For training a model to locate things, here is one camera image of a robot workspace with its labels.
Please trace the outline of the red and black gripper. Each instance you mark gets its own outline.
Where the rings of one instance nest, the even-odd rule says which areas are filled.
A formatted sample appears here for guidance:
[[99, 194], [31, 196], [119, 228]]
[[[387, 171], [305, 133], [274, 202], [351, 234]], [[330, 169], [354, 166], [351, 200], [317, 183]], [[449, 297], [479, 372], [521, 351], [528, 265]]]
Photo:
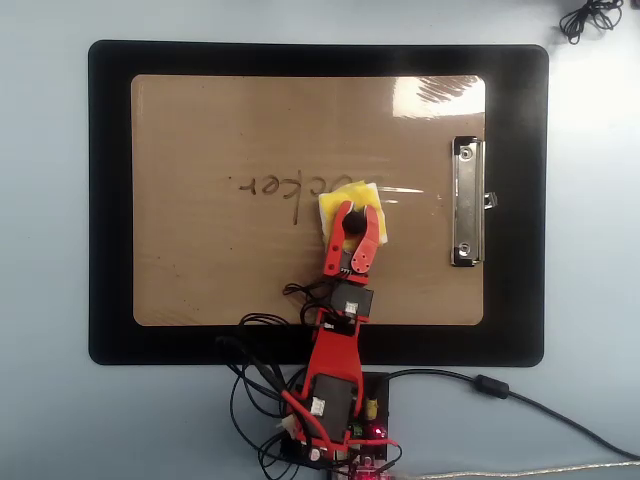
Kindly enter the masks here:
[[[367, 285], [379, 245], [379, 218], [370, 205], [361, 211], [352, 210], [353, 202], [344, 201], [334, 217], [323, 274], [330, 287], [328, 306], [341, 316], [366, 321], [374, 295]], [[348, 214], [349, 232], [360, 238], [354, 253], [344, 250], [343, 221]]]

